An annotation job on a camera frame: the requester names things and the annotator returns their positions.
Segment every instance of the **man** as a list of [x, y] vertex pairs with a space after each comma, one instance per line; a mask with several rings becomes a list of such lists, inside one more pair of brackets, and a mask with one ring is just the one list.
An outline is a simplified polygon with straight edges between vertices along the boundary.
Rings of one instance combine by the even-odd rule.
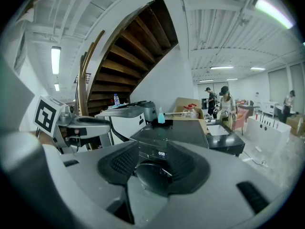
[[209, 87], [207, 87], [205, 91], [210, 94], [209, 101], [208, 101], [208, 107], [209, 107], [208, 114], [210, 116], [213, 116], [214, 119], [217, 119], [217, 114], [214, 114], [214, 108], [216, 106], [215, 99], [214, 99], [214, 93], [211, 91], [211, 89]]

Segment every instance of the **pink chair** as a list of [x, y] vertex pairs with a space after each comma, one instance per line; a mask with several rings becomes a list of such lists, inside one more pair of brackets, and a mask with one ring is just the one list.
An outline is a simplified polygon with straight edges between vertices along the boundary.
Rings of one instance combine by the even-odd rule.
[[245, 109], [239, 109], [237, 113], [237, 120], [233, 123], [232, 130], [236, 130], [237, 128], [242, 128], [242, 135], [244, 135], [243, 132], [243, 126], [244, 126], [244, 121], [246, 120], [247, 114], [249, 110]]

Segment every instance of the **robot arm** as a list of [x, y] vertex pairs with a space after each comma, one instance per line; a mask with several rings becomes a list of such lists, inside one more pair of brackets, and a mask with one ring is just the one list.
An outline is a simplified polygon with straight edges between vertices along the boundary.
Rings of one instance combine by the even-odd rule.
[[83, 146], [110, 131], [110, 122], [88, 116], [76, 116], [74, 108], [51, 96], [40, 96], [34, 124], [53, 138], [58, 148]]

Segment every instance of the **woman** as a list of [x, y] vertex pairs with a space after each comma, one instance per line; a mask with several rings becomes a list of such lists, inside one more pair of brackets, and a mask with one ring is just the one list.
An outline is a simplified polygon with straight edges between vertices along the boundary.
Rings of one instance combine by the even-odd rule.
[[283, 114], [283, 123], [286, 123], [287, 117], [290, 115], [290, 109], [293, 106], [295, 100], [295, 92], [294, 90], [290, 91], [289, 95], [284, 99], [284, 106], [282, 109]]
[[227, 127], [232, 129], [233, 120], [236, 114], [235, 101], [230, 95], [229, 87], [223, 86], [221, 88], [221, 93], [223, 94], [223, 97], [220, 99], [219, 110], [221, 110], [221, 115], [219, 119], [222, 120]]

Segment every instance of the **cardboard box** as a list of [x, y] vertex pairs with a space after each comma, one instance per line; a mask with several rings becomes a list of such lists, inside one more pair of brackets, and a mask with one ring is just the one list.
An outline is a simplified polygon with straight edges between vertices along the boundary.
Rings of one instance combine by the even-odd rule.
[[291, 134], [302, 136], [305, 132], [305, 115], [298, 114], [287, 118], [286, 124], [291, 126]]
[[174, 108], [174, 113], [179, 113], [184, 110], [184, 106], [188, 106], [189, 104], [195, 104], [196, 107], [194, 110], [199, 114], [198, 119], [188, 118], [188, 117], [181, 117], [181, 116], [167, 116], [166, 119], [172, 119], [172, 120], [182, 120], [182, 121], [199, 121], [200, 126], [205, 134], [208, 134], [209, 131], [207, 129], [203, 112], [201, 109], [201, 101], [198, 99], [192, 99], [192, 98], [183, 98], [183, 97], [177, 97], [176, 99], [176, 107]]

